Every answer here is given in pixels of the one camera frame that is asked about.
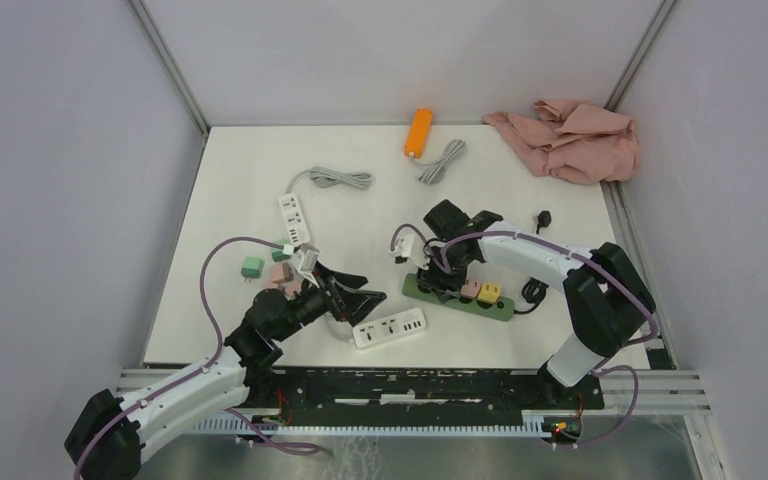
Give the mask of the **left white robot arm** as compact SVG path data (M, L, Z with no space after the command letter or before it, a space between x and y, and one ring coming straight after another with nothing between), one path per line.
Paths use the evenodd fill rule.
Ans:
M64 442L76 479L132 479L155 453L211 415L246 402L267 404L279 342L329 314L356 325L387 295L364 276L315 265L294 297L264 289L217 349L150 386L116 395L105 389L86 403Z

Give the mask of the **pink plug from orange strip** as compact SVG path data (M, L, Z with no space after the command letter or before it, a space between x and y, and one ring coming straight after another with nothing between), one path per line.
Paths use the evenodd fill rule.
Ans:
M294 279L294 273L289 263L276 263L269 268L269 281L275 284L285 284Z

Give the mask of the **long white power strip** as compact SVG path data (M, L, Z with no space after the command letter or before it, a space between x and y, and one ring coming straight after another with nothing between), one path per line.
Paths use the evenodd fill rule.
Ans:
M428 322L420 308L412 308L378 320L365 321L352 329L359 350L382 346L424 332Z

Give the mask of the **small white power strip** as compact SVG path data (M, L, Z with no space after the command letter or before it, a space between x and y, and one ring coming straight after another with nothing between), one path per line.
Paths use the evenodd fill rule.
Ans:
M278 198L278 206L290 243L293 246L308 243L311 240L311 234L297 195L295 193L282 195Z

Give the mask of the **orange power strip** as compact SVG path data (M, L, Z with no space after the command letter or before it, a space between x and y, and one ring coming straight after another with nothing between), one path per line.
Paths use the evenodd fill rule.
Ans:
M427 108L417 109L405 139L403 153L411 159L422 157L433 123L433 111Z

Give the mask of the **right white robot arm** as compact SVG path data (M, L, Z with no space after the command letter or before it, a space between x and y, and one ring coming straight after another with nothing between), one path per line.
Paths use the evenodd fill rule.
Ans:
M638 332L655 334L655 301L626 252L603 243L595 249L565 246L517 228L501 215L481 211L473 217L448 200L423 218L440 245L418 284L442 301L460 293L468 267L475 263L506 267L563 294L572 332L540 367L540 400L562 408L578 393L578 383L622 348L643 342Z

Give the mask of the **dark green power strip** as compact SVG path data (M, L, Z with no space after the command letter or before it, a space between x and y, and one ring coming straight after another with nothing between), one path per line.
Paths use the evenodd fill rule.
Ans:
M420 288L414 273L405 276L401 293L411 299L497 321L508 322L514 317L515 303L511 298L500 296L494 303L463 296L441 301L430 291Z

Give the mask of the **yellow plug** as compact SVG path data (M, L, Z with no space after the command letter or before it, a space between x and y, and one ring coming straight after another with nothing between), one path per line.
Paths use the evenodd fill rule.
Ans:
M492 305L501 297L501 287L495 283L483 283L476 294L476 300L480 303Z

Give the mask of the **green plug from orange strip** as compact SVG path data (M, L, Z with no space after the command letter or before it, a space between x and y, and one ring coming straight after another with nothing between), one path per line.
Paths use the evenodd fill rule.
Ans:
M265 261L261 257L247 256L240 268L242 278L247 282L253 282L262 277Z

